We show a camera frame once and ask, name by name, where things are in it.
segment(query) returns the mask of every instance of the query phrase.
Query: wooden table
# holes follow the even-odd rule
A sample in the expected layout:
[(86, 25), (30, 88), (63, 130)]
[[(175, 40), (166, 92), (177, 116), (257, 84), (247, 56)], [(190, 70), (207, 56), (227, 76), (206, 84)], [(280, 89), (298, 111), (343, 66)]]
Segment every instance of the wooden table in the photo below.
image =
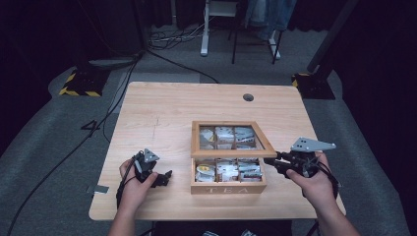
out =
[[(253, 101), (243, 95), (249, 93)], [(289, 151), (299, 137), (316, 134), (294, 87), (130, 83), (89, 216), (111, 220), (116, 213), (120, 164), (139, 150), (160, 157), (154, 171), (173, 170), (166, 187), (150, 189), (137, 213), (145, 220), (316, 218), (301, 189), (266, 165), (268, 185), (259, 195), (191, 195), (191, 126), (193, 120), (256, 121), (275, 150)], [(343, 203), (338, 204), (345, 212)]]

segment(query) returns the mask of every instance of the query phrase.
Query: chair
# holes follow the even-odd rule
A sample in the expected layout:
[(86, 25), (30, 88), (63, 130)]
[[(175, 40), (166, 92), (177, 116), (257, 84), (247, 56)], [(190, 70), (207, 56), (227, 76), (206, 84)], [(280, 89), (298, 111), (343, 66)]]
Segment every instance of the chair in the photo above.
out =
[(277, 42), (275, 42), (275, 40), (274, 40), (274, 34), (267, 41), (262, 41), (262, 42), (238, 42), (238, 32), (240, 30), (242, 30), (242, 22), (245, 19), (247, 9), (248, 9), (248, 0), (240, 0), (236, 4), (236, 14), (235, 14), (235, 18), (234, 18), (234, 27), (230, 31), (229, 36), (228, 36), (228, 40), (230, 40), (231, 34), (234, 32), (232, 64), (235, 63), (237, 45), (246, 45), (246, 46), (267, 46), (267, 47), (270, 47), (271, 49), (273, 49), (272, 50), (272, 52), (273, 52), (272, 53), (273, 54), (272, 55), (273, 56), (272, 57), (272, 65), (273, 65), (273, 64), (275, 64), (276, 56), (278, 55), (279, 43), (280, 43), (281, 38), (282, 38), (283, 30), (279, 31)]

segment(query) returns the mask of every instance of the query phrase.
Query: human hand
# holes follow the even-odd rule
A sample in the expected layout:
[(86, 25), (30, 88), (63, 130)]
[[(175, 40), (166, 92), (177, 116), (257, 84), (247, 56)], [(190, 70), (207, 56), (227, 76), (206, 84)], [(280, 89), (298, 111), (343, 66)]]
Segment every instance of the human hand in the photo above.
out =
[[(328, 159), (322, 152), (316, 152), (319, 161), (328, 167)], [(305, 178), (292, 169), (286, 171), (288, 177), (301, 187), (304, 196), (315, 209), (324, 209), (335, 203), (332, 184), (321, 170), (311, 178)]]
[[(128, 159), (119, 167), (120, 175), (125, 176), (129, 164), (133, 161)], [(122, 200), (119, 209), (135, 214), (139, 206), (144, 202), (148, 189), (157, 177), (157, 173), (153, 172), (144, 183), (136, 179), (135, 166), (132, 166), (125, 180), (125, 188), (123, 190)]]

